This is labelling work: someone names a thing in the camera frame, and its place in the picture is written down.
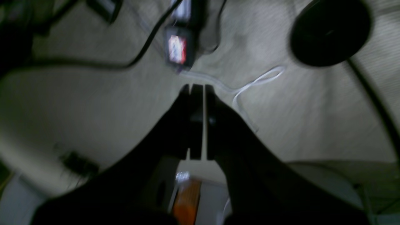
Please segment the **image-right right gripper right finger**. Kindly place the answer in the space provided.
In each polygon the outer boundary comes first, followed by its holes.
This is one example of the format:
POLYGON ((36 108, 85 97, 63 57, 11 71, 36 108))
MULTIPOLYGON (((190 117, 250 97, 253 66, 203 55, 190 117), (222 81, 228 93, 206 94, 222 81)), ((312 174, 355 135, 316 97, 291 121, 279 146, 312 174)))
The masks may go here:
POLYGON ((242 117, 205 86, 207 157, 227 182, 225 225, 369 225, 355 206, 322 190, 279 160, 242 117))

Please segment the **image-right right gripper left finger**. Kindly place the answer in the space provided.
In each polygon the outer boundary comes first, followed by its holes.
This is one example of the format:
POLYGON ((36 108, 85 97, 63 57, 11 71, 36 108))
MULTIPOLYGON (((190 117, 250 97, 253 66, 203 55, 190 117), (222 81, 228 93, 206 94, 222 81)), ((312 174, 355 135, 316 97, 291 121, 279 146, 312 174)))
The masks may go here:
POLYGON ((177 225, 168 212, 190 134, 190 86, 120 161, 36 209, 33 225, 177 225))

